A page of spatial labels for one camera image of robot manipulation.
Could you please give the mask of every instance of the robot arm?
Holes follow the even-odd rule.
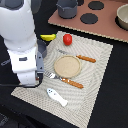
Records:
[[[24,85],[34,86],[38,53],[32,13],[41,0],[0,0],[0,34],[8,48],[12,70]]]

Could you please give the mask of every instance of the stove burner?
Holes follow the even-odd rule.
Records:
[[[92,1],[88,4],[88,7],[92,10],[101,10],[104,8],[104,4],[100,1]]]
[[[80,20],[85,24],[95,24],[98,21],[98,17],[92,13],[85,13],[81,16]]]

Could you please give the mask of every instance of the beige placemat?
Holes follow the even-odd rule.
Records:
[[[79,89],[60,80],[44,76],[43,82],[39,87],[34,89],[17,87],[12,92],[12,95],[79,128],[86,128],[113,46],[73,34],[71,34],[73,43],[70,46],[65,46],[63,43],[64,34],[66,33],[59,31],[56,39],[47,47],[48,53],[44,58],[44,67],[55,73],[53,64],[58,57],[63,56],[56,49],[96,59],[96,63],[80,60],[82,64],[81,73],[71,79],[83,84],[84,88]],[[62,107],[58,102],[50,99],[46,92],[47,88],[55,89],[64,99],[68,100],[67,106]]]

